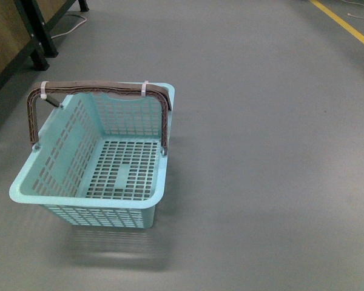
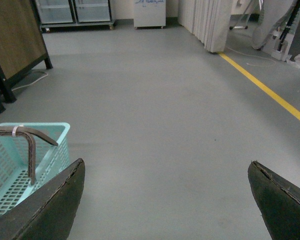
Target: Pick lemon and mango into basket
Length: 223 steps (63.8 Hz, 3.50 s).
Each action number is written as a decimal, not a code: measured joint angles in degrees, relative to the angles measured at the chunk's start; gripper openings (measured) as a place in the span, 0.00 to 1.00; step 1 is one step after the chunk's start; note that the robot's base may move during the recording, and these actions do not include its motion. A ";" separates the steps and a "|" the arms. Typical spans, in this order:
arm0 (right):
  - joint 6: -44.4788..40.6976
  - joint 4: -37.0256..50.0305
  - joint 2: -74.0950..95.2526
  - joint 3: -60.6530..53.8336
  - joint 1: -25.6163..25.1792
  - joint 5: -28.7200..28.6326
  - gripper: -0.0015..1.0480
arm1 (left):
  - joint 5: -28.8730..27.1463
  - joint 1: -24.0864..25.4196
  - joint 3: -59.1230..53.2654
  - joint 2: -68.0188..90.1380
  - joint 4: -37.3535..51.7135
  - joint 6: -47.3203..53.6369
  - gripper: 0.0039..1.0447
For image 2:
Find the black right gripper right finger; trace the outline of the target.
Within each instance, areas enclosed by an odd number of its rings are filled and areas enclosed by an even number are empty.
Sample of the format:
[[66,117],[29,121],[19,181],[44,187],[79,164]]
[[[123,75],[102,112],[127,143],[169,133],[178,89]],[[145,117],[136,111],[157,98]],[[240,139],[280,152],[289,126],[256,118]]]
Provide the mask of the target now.
[[300,240],[300,188],[257,161],[247,175],[270,237]]

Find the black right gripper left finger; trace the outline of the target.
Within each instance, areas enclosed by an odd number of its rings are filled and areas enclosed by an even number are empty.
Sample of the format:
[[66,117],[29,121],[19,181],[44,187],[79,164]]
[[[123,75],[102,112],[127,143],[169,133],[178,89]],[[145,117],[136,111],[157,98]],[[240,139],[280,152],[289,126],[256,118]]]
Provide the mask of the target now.
[[83,194],[85,172],[79,158],[0,216],[0,240],[66,240]]

